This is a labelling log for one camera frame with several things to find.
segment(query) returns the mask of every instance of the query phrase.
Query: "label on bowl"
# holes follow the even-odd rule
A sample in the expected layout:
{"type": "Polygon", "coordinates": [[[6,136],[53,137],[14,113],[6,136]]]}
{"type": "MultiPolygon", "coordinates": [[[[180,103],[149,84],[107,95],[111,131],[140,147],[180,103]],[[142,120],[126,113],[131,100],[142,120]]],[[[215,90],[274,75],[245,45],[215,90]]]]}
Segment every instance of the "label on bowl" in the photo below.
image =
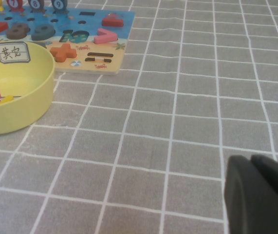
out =
{"type": "Polygon", "coordinates": [[[0,42],[0,62],[19,63],[31,61],[25,42],[0,42]]]}

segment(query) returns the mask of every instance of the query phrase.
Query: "gray tablecloth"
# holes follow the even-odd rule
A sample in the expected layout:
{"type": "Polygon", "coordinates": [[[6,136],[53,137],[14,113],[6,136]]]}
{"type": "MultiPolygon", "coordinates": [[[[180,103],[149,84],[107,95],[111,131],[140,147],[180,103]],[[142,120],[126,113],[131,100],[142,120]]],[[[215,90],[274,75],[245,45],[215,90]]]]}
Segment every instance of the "gray tablecloth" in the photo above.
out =
{"type": "Polygon", "coordinates": [[[228,157],[278,161],[278,0],[69,7],[136,12],[122,69],[56,73],[49,111],[0,136],[0,234],[228,233],[228,157]]]}

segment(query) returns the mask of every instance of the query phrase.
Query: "white label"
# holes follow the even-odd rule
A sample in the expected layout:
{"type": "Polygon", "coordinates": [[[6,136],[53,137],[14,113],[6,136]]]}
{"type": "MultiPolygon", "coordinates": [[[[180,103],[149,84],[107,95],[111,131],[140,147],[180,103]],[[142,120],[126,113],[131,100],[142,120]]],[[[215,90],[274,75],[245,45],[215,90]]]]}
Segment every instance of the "white label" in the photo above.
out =
{"type": "Polygon", "coordinates": [[[35,9],[39,9],[40,8],[40,3],[38,0],[31,0],[31,7],[35,8],[35,9]]]}
{"type": "Polygon", "coordinates": [[[62,10],[63,7],[64,7],[64,4],[61,0],[55,0],[55,8],[58,9],[58,10],[62,10]]]}
{"type": "Polygon", "coordinates": [[[31,60],[27,44],[25,42],[1,42],[0,62],[15,63],[29,62],[31,60]]]}
{"type": "Polygon", "coordinates": [[[18,0],[9,0],[10,6],[16,8],[18,7],[18,0]]]}

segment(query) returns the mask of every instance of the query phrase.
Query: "yellow plastic container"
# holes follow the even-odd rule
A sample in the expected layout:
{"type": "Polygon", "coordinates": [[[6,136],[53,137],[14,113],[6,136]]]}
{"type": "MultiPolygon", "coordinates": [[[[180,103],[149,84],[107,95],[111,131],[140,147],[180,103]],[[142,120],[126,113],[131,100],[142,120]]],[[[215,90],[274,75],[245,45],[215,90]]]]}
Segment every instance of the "yellow plastic container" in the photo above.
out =
{"type": "Polygon", "coordinates": [[[17,49],[21,42],[16,43],[0,43],[0,94],[19,97],[0,104],[0,134],[34,123],[48,110],[53,99],[53,56],[44,47],[31,42],[25,42],[28,51],[23,52],[23,47],[17,49]]]}

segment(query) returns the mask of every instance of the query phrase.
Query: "orange plus sign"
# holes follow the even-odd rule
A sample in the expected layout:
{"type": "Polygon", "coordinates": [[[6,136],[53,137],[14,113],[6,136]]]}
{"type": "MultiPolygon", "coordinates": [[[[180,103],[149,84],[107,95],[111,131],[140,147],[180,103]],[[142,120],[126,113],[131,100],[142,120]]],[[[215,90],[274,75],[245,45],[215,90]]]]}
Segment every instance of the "orange plus sign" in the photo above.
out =
{"type": "Polygon", "coordinates": [[[55,57],[57,62],[64,62],[66,58],[75,58],[77,56],[76,50],[71,49],[70,44],[63,44],[61,47],[52,47],[50,53],[55,57]]]}

